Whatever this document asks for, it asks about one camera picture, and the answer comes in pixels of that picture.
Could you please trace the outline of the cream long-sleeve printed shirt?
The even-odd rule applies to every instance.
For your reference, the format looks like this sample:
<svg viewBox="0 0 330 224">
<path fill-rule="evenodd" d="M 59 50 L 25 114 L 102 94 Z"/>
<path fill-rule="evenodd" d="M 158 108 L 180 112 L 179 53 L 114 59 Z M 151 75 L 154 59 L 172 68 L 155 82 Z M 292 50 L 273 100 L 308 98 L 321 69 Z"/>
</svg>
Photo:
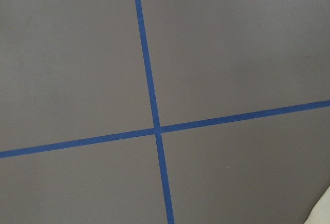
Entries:
<svg viewBox="0 0 330 224">
<path fill-rule="evenodd" d="M 329 198 L 330 187 L 324 192 L 322 197 L 318 200 L 316 205 L 311 210 L 308 218 L 304 224 L 329 224 L 330 223 L 330 210 Z"/>
</svg>

